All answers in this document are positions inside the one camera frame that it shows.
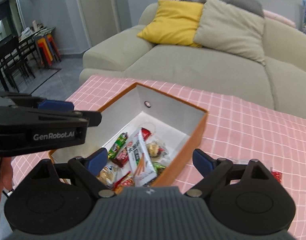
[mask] black chair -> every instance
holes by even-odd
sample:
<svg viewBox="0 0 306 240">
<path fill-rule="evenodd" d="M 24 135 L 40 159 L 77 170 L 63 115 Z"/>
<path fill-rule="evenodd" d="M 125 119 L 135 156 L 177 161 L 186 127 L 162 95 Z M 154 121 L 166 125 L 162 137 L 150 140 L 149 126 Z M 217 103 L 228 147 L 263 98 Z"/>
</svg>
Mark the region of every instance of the black chair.
<svg viewBox="0 0 306 240">
<path fill-rule="evenodd" d="M 37 48 L 35 42 L 26 41 L 23 45 L 20 46 L 21 54 L 24 57 L 25 61 L 28 62 L 27 57 L 28 55 L 32 54 L 37 66 L 39 66 L 37 58 L 34 55 L 34 52 L 37 52 Z"/>
<path fill-rule="evenodd" d="M 10 41 L 0 46 L 0 58 L 2 68 L 8 82 L 18 92 L 20 91 L 13 77 L 13 74 L 16 71 L 20 71 L 24 78 L 25 76 L 29 77 L 30 75 L 35 78 L 32 69 L 26 63 L 23 55 L 21 54 L 18 37 L 13 37 Z"/>
</svg>

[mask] yellow pillow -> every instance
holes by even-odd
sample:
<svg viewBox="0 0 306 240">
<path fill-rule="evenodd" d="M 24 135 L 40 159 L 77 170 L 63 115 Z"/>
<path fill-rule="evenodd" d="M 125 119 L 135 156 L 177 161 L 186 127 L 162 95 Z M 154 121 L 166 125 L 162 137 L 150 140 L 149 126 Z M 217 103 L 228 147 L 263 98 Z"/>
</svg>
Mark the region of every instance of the yellow pillow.
<svg viewBox="0 0 306 240">
<path fill-rule="evenodd" d="M 203 4 L 159 0 L 154 20 L 137 36 L 156 44 L 201 47 L 193 39 L 202 15 Z"/>
</svg>

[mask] human hand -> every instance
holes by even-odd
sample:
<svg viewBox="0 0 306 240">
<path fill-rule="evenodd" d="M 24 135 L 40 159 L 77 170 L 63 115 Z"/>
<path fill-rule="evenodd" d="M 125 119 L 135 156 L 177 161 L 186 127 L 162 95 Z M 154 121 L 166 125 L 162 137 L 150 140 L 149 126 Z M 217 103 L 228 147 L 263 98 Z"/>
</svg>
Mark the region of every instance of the human hand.
<svg viewBox="0 0 306 240">
<path fill-rule="evenodd" d="M 5 157 L 2 158 L 0 164 L 0 202 L 2 197 L 2 191 L 4 188 L 7 190 L 12 189 L 12 179 L 13 179 L 13 168 L 11 165 L 12 158 Z"/>
</svg>

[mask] red snack package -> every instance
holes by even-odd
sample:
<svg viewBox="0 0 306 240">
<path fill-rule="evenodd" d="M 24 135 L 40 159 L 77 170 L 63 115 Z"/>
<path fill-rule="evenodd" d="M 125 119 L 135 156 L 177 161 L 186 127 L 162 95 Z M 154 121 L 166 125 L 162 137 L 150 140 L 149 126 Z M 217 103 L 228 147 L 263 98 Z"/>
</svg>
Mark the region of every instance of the red snack package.
<svg viewBox="0 0 306 240">
<path fill-rule="evenodd" d="M 127 149 L 126 147 L 116 156 L 114 160 L 112 160 L 113 163 L 115 163 L 120 168 L 123 168 L 125 163 L 127 163 L 129 160 L 129 156 L 127 155 Z"/>
<path fill-rule="evenodd" d="M 277 181 L 279 183 L 282 183 L 282 173 L 281 172 L 279 172 L 279 171 L 272 171 L 271 173 L 274 176 L 274 178 L 277 179 Z"/>
<path fill-rule="evenodd" d="M 142 128 L 141 131 L 144 141 L 146 141 L 152 135 L 148 129 Z"/>
<path fill-rule="evenodd" d="M 114 192 L 120 194 L 124 187 L 135 186 L 131 171 L 129 171 L 123 178 L 115 183 Z"/>
</svg>

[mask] green snack package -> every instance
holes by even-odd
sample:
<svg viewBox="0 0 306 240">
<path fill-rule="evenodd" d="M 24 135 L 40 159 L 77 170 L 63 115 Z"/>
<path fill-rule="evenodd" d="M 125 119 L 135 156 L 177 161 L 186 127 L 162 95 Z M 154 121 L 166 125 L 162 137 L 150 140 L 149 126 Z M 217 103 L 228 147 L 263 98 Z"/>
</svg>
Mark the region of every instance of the green snack package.
<svg viewBox="0 0 306 240">
<path fill-rule="evenodd" d="M 166 167 L 158 162 L 153 162 L 153 166 L 154 166 L 154 169 L 157 173 L 157 176 L 159 176 L 165 169 Z"/>
<path fill-rule="evenodd" d="M 108 159 L 111 161 L 115 159 L 120 149 L 124 146 L 126 140 L 128 138 L 128 135 L 126 132 L 121 133 L 121 135 L 117 138 L 113 146 L 108 152 Z"/>
</svg>

